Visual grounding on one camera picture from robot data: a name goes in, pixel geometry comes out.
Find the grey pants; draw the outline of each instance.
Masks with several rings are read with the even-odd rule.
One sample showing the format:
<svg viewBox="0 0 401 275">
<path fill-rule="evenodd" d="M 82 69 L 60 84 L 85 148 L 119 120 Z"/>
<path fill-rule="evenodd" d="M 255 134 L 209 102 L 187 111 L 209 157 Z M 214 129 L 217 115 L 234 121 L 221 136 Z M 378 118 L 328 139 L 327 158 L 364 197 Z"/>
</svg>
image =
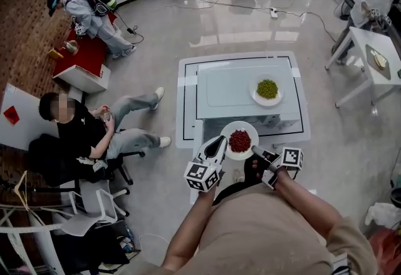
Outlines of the grey pants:
<svg viewBox="0 0 401 275">
<path fill-rule="evenodd" d="M 338 47 L 342 44 L 342 42 L 344 41 L 345 37 L 347 36 L 347 34 L 350 32 L 350 27 L 355 27 L 355 24 L 352 21 L 352 18 L 349 17 L 348 18 L 348 24 L 346 25 L 346 28 L 344 29 L 344 31 L 341 33 L 340 37 L 338 38 L 337 42 L 334 44 L 334 46 L 331 49 L 331 55 L 334 54 L 334 52 L 336 52 L 336 50 L 338 49 Z M 367 23 L 365 23 L 360 29 L 362 30 L 370 30 L 370 28 L 372 27 L 372 25 L 370 24 L 370 22 L 368 21 Z M 342 52 L 342 54 L 340 55 L 340 57 L 338 57 L 338 60 L 340 60 L 342 63 L 345 63 L 345 57 L 346 54 L 348 53 L 348 50 L 351 49 L 352 47 L 354 47 L 353 42 L 351 42 L 348 47 L 346 47 L 346 49 Z"/>
<path fill-rule="evenodd" d="M 133 44 L 121 37 L 121 31 L 115 30 L 108 16 L 102 17 L 103 24 L 98 30 L 98 36 L 106 44 L 112 54 L 126 56 Z"/>
<path fill-rule="evenodd" d="M 160 137 L 142 129 L 132 128 L 117 132 L 117 128 L 126 114 L 139 109 L 153 108 L 158 102 L 159 97 L 155 93 L 138 97 L 124 96 L 110 107 L 116 132 L 108 144 L 106 159 L 117 158 L 120 153 L 139 152 L 145 147 L 160 146 Z"/>
</svg>

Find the white plate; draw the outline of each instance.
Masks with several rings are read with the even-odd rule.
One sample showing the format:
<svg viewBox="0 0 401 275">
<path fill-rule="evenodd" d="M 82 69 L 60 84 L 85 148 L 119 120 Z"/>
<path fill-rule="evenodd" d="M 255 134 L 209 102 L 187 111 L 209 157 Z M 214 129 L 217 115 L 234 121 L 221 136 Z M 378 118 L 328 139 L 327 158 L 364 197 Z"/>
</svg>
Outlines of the white plate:
<svg viewBox="0 0 401 275">
<path fill-rule="evenodd" d="M 258 83 L 263 80 L 273 80 L 278 88 L 277 96 L 274 99 L 266 99 L 262 96 L 259 96 L 257 93 L 258 90 Z M 280 82 L 277 77 L 270 75 L 269 73 L 261 73 L 260 75 L 254 77 L 249 82 L 249 92 L 253 100 L 260 104 L 261 106 L 271 107 L 277 105 L 284 97 L 284 90 L 280 87 Z"/>
<path fill-rule="evenodd" d="M 230 145 L 227 147 L 226 155 L 234 160 L 245 160 L 253 155 L 251 150 L 252 146 L 259 145 L 259 135 L 256 129 L 248 122 L 232 122 L 223 128 L 220 135 L 225 136 L 230 141 L 231 134 L 236 130 L 245 130 L 248 132 L 249 138 L 251 139 L 251 146 L 246 152 L 233 152 Z"/>
</svg>

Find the pants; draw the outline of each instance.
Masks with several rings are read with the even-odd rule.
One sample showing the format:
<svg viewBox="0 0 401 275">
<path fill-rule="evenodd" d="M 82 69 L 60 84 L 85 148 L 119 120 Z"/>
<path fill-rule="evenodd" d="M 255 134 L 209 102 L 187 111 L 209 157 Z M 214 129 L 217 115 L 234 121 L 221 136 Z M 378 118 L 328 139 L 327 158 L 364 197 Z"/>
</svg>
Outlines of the pants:
<svg viewBox="0 0 401 275">
<path fill-rule="evenodd" d="M 371 28 L 371 24 L 370 22 L 365 23 L 360 29 L 363 30 L 370 30 Z M 355 27 L 352 18 L 349 17 L 348 18 L 348 24 L 346 25 L 346 28 L 344 29 L 344 31 L 341 33 L 340 37 L 338 38 L 337 42 L 334 44 L 334 46 L 331 49 L 331 55 L 334 54 L 334 52 L 336 52 L 336 50 L 338 49 L 338 47 L 342 44 L 342 42 L 344 41 L 345 37 L 347 36 L 347 34 L 350 32 L 350 27 Z M 342 54 L 340 55 L 340 57 L 338 57 L 338 59 L 342 62 L 345 63 L 346 61 L 344 60 L 346 57 L 346 54 L 348 53 L 348 50 L 351 49 L 352 47 L 354 47 L 353 42 L 351 42 L 348 47 L 346 47 L 346 49 L 344 50 L 344 52 L 342 52 Z"/>
<path fill-rule="evenodd" d="M 158 102 L 159 97 L 155 93 L 138 97 L 124 96 L 110 107 L 116 132 L 108 144 L 106 159 L 115 159 L 120 153 L 138 152 L 144 147 L 155 148 L 160 146 L 160 137 L 142 129 L 132 128 L 117 132 L 118 126 L 129 112 L 153 108 Z"/>
<path fill-rule="evenodd" d="M 133 44 L 121 37 L 121 31 L 113 26 L 108 16 L 102 17 L 103 24 L 97 35 L 106 44 L 112 54 L 126 56 L 131 52 Z"/>
<path fill-rule="evenodd" d="M 245 181 L 244 182 L 237 182 L 228 186 L 226 189 L 222 190 L 220 194 L 216 197 L 213 202 L 213 206 L 220 204 L 220 202 L 225 199 L 226 197 L 235 194 L 241 190 L 244 190 L 250 186 L 260 184 L 262 181 L 256 177 L 256 169 L 252 168 L 252 162 L 257 159 L 258 165 L 263 165 L 264 160 L 257 155 L 253 155 L 252 157 L 245 160 L 244 164 L 244 173 L 245 173 Z"/>
</svg>

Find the green peas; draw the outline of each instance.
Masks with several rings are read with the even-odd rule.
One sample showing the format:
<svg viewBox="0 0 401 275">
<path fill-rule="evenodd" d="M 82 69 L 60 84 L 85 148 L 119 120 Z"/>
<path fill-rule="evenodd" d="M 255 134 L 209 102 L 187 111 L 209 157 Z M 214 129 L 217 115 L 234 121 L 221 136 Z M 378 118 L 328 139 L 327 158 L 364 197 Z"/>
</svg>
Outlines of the green peas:
<svg viewBox="0 0 401 275">
<path fill-rule="evenodd" d="M 258 83 L 256 92 L 265 99 L 274 99 L 277 96 L 278 87 L 273 80 L 263 80 Z"/>
</svg>

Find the floor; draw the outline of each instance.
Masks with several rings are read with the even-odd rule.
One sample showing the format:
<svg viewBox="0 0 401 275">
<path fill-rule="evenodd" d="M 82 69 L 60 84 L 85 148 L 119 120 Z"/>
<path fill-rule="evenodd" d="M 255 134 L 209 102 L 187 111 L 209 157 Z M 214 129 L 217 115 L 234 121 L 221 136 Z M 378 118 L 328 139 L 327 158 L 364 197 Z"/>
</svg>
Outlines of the floor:
<svg viewBox="0 0 401 275">
<path fill-rule="evenodd" d="M 345 27 L 336 19 L 334 0 L 219 0 L 248 7 L 277 7 L 301 14 L 319 14 L 337 39 Z M 123 128 L 139 127 L 160 136 L 171 136 L 169 148 L 148 150 L 145 158 L 129 157 L 125 164 L 134 180 L 122 207 L 130 211 L 127 223 L 137 239 L 155 234 L 171 240 L 190 209 L 189 189 L 183 180 L 192 150 L 175 147 L 177 70 L 183 58 L 245 51 L 290 50 L 299 64 L 311 123 L 311 140 L 293 144 L 305 153 L 297 181 L 362 225 L 370 205 L 388 192 L 392 163 L 401 141 L 400 94 L 395 93 L 373 108 L 370 92 L 336 109 L 334 102 L 363 80 L 356 67 L 334 65 L 327 72 L 333 41 L 319 17 L 214 5 L 196 0 L 138 0 L 119 10 L 125 22 L 136 24 L 145 36 L 138 50 L 127 58 L 110 61 L 107 91 L 88 98 L 89 109 L 111 105 L 122 95 L 151 93 L 165 87 L 156 112 L 147 110 L 126 116 Z M 136 38 L 127 34 L 127 39 Z M 224 185 L 242 163 L 226 160 Z M 118 176 L 114 187 L 124 187 Z M 141 237 L 141 259 L 160 264 L 167 243 Z"/>
</svg>

